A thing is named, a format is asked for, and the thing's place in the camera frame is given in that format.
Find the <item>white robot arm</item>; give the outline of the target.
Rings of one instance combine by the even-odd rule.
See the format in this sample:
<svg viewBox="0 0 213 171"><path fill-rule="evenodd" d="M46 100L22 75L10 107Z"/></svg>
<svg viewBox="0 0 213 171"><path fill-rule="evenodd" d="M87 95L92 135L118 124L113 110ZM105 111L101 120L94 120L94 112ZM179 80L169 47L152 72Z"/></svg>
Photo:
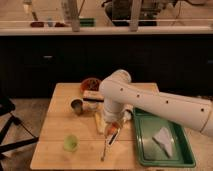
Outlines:
<svg viewBox="0 0 213 171"><path fill-rule="evenodd" d="M126 70L116 70L99 86L104 97L103 118L115 122L123 118L126 104L155 114L182 126L213 137L213 102L137 88Z"/></svg>

